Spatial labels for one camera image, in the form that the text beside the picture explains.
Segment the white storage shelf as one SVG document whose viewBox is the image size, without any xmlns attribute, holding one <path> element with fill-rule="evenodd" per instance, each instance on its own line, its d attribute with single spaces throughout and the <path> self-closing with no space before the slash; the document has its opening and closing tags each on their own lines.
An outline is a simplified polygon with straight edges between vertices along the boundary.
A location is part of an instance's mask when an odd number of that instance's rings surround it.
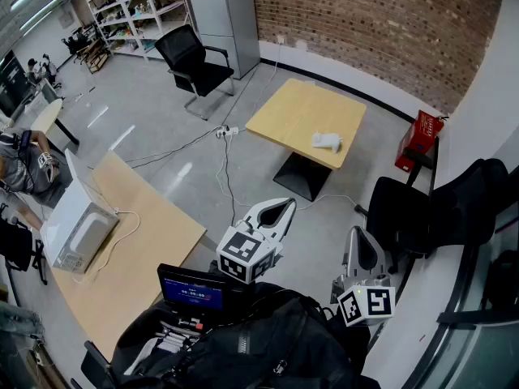
<svg viewBox="0 0 519 389">
<path fill-rule="evenodd" d="M 191 24 L 188 0 L 84 0 L 97 30 L 113 55 L 160 59 L 156 42 Z"/>
</svg>

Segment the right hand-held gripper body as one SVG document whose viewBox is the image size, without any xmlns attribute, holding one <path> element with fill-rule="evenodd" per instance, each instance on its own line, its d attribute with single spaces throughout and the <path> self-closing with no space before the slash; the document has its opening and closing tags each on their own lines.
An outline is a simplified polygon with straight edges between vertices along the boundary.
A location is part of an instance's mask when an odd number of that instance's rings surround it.
<svg viewBox="0 0 519 389">
<path fill-rule="evenodd" d="M 396 291 L 385 274 L 364 280 L 341 275 L 332 282 L 331 303 L 347 327 L 371 326 L 394 315 Z"/>
</svg>

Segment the black office chair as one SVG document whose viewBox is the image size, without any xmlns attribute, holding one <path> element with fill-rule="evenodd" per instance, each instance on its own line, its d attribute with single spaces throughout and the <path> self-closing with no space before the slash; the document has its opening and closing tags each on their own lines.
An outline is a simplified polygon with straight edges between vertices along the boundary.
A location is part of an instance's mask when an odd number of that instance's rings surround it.
<svg viewBox="0 0 519 389">
<path fill-rule="evenodd" d="M 390 177 L 375 184 L 366 230 L 391 256 L 388 272 L 407 257 L 428 257 L 441 246 L 480 246 L 495 229 L 509 173 L 501 160 L 478 159 L 460 176 L 425 194 Z"/>
</svg>

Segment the chest rig electronics tray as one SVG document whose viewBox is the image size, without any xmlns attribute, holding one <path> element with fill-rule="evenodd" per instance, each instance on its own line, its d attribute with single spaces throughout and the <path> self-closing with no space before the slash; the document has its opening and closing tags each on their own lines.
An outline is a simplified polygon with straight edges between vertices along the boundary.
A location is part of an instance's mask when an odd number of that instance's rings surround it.
<svg viewBox="0 0 519 389">
<path fill-rule="evenodd" d="M 156 333 L 157 347 L 170 353 L 188 350 L 202 336 L 204 325 L 197 319 L 179 319 L 174 325 L 160 321 L 162 331 Z"/>
</svg>

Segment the black mesh visitor chair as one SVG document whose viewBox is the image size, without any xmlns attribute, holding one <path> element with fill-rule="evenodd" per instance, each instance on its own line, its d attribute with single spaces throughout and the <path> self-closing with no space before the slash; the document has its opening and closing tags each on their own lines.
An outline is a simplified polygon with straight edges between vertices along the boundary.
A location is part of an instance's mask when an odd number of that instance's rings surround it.
<svg viewBox="0 0 519 389">
<path fill-rule="evenodd" d="M 174 77 L 176 87 L 193 94 L 184 105 L 185 111 L 191 115 L 208 120 L 206 113 L 195 111 L 191 105 L 213 91 L 234 96 L 234 70 L 229 64 L 228 51 L 203 45 L 190 24 L 175 28 L 159 38 L 155 49 L 167 63 L 168 73 Z M 222 55 L 225 65 L 208 62 L 208 51 Z"/>
</svg>

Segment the grey metal cabinet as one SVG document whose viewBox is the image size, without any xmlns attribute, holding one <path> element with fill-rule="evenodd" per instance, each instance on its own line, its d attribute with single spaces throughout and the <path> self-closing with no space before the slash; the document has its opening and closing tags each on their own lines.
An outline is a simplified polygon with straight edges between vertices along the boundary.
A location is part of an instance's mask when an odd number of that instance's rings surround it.
<svg viewBox="0 0 519 389">
<path fill-rule="evenodd" d="M 190 0 L 190 4 L 203 45 L 228 51 L 235 79 L 260 62 L 254 0 Z"/>
</svg>

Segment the large wooden desk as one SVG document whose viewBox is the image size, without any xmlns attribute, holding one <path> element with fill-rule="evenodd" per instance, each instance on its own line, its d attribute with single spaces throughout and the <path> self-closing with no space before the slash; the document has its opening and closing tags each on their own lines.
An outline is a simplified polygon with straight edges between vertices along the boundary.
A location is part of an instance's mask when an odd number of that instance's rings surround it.
<svg viewBox="0 0 519 389">
<path fill-rule="evenodd" d="M 52 273 L 88 339 L 110 359 L 120 335 L 159 297 L 158 266 L 181 266 L 207 230 L 114 152 L 93 177 L 121 219 L 84 275 Z"/>
</svg>

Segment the red box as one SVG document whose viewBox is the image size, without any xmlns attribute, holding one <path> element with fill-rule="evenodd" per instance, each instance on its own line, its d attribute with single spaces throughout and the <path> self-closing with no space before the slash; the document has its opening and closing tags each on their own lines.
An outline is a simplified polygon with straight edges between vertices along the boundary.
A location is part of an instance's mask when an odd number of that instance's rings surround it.
<svg viewBox="0 0 519 389">
<path fill-rule="evenodd" d="M 443 129 L 445 120 L 445 116 L 434 117 L 419 110 L 418 116 L 399 143 L 395 166 L 407 173 L 410 172 L 414 167 L 414 162 L 405 157 L 405 149 L 427 154 L 435 142 L 435 137 Z"/>
</svg>

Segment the round white table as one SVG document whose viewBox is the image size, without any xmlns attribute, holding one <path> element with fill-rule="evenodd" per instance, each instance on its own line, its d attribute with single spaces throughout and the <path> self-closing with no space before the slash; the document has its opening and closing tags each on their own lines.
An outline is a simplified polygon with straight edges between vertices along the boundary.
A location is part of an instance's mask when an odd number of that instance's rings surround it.
<svg viewBox="0 0 519 389">
<path fill-rule="evenodd" d="M 62 112 L 63 99 L 58 98 L 48 104 L 37 116 L 34 123 L 31 125 L 31 130 L 36 130 L 44 133 L 49 131 L 52 125 L 55 125 L 74 145 L 79 146 L 79 140 L 64 126 L 58 118 Z"/>
</svg>

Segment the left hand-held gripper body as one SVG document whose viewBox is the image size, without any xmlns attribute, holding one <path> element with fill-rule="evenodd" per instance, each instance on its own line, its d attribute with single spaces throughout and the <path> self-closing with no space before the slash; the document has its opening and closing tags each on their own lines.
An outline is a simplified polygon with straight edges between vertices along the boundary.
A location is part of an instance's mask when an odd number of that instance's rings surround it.
<svg viewBox="0 0 519 389">
<path fill-rule="evenodd" d="M 283 224 L 260 224 L 248 216 L 231 226 L 217 246 L 218 269 L 244 284 L 273 268 L 282 250 Z"/>
</svg>

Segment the square wooden table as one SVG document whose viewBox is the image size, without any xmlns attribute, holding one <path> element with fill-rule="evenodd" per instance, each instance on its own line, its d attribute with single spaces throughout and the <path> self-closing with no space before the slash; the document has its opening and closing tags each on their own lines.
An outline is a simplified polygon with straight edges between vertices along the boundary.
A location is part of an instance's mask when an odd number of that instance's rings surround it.
<svg viewBox="0 0 519 389">
<path fill-rule="evenodd" d="M 273 181 L 316 201 L 331 172 L 341 168 L 367 106 L 298 79 L 288 79 L 247 122 L 246 129 L 291 151 Z M 312 147 L 314 133 L 342 138 L 337 154 Z"/>
</svg>

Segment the chest-mounted black monitor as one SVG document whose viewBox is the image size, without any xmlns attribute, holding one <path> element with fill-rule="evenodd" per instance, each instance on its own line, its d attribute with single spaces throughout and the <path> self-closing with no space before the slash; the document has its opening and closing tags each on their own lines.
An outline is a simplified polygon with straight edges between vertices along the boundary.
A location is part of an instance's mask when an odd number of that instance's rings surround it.
<svg viewBox="0 0 519 389">
<path fill-rule="evenodd" d="M 157 274 L 164 300 L 191 310 L 221 312 L 230 286 L 219 276 L 161 263 Z"/>
</svg>

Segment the white microwave oven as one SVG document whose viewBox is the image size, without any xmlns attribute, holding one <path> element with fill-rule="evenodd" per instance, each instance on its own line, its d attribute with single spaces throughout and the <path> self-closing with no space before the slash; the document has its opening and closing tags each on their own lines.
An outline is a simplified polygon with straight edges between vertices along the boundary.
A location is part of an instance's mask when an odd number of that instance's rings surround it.
<svg viewBox="0 0 519 389">
<path fill-rule="evenodd" d="M 92 170 L 65 151 L 72 181 L 41 229 L 47 262 L 54 268 L 82 274 L 119 222 Z"/>
</svg>

